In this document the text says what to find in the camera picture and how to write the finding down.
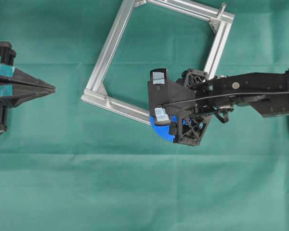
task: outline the metal rod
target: metal rod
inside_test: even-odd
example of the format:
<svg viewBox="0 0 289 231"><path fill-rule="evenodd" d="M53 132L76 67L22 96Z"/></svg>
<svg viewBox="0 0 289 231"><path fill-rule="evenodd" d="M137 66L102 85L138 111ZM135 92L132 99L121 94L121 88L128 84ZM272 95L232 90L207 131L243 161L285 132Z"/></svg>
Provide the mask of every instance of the metal rod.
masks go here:
<svg viewBox="0 0 289 231"><path fill-rule="evenodd" d="M235 17L234 14L222 12L219 18L218 15L220 9L216 9L190 0L147 0L147 2L201 19L206 22L209 22L210 19L214 18L232 23Z"/></svg>
<svg viewBox="0 0 289 231"><path fill-rule="evenodd" d="M130 119L134 119L136 121L142 122L144 124L150 125L149 121L149 111L142 109L140 107L136 107L129 103L125 103L120 100L116 100L111 97L105 97L103 94L99 94L97 92L93 92L85 89L85 92L81 99L86 102L93 104L95 106L104 108L108 111L120 114L122 116L126 116Z"/></svg>
<svg viewBox="0 0 289 231"><path fill-rule="evenodd" d="M230 23L225 23L221 21L218 27L213 45L211 47L211 51L209 53L209 57L204 68L204 71L208 73L208 79L212 79L215 76L218 64L222 57L223 49L225 47L231 29L231 25L232 24Z"/></svg>
<svg viewBox="0 0 289 231"><path fill-rule="evenodd" d="M135 0L123 0L101 54L95 64L94 70L86 87L87 89L93 91L99 90L99 87L105 78L107 70L117 50L125 27L129 21L130 15L134 9L134 4Z"/></svg>

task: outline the screw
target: screw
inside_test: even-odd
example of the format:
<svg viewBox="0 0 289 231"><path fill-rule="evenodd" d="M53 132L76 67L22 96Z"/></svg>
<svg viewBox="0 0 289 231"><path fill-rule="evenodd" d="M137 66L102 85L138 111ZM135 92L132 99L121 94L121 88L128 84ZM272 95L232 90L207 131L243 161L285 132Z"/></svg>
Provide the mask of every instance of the screw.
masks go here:
<svg viewBox="0 0 289 231"><path fill-rule="evenodd" d="M234 83L232 84L232 88L233 88L233 89L239 89L239 88L240 88L240 84L239 84L238 82L234 82Z"/></svg>

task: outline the aluminum frame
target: aluminum frame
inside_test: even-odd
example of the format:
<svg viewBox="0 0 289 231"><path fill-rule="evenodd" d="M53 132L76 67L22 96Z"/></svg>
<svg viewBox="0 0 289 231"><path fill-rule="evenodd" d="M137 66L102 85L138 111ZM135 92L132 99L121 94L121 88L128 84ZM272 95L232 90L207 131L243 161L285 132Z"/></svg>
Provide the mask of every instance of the aluminum frame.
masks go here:
<svg viewBox="0 0 289 231"><path fill-rule="evenodd" d="M226 8L224 3L220 9L215 9L191 0L123 0L81 99L86 103L150 125L148 110L109 97L103 85L133 9L146 3L162 6L209 23L215 33L204 68L209 79L215 76L235 15L224 11Z"/></svg>

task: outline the blue tape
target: blue tape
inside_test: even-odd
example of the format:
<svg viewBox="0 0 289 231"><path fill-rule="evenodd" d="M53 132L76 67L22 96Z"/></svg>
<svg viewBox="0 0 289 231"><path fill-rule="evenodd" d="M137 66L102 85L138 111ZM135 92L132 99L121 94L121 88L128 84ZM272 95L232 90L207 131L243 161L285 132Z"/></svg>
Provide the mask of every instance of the blue tape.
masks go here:
<svg viewBox="0 0 289 231"><path fill-rule="evenodd" d="M14 66L0 64L0 76L13 77L14 71Z"/></svg>
<svg viewBox="0 0 289 231"><path fill-rule="evenodd" d="M13 96L12 85L2 85L0 86L0 97Z"/></svg>

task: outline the gear teeth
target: gear teeth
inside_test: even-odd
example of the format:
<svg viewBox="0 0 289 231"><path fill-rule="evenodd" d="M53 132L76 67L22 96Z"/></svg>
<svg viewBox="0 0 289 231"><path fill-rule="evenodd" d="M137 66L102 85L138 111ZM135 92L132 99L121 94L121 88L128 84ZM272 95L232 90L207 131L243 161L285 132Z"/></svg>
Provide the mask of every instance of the gear teeth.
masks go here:
<svg viewBox="0 0 289 231"><path fill-rule="evenodd" d="M150 116L149 119L150 119L151 126L152 126L153 130L155 131L155 133L157 133L161 138L163 138L169 142L173 142L173 139L175 138L175 136L169 134L170 125L156 126L154 124L153 116Z"/></svg>

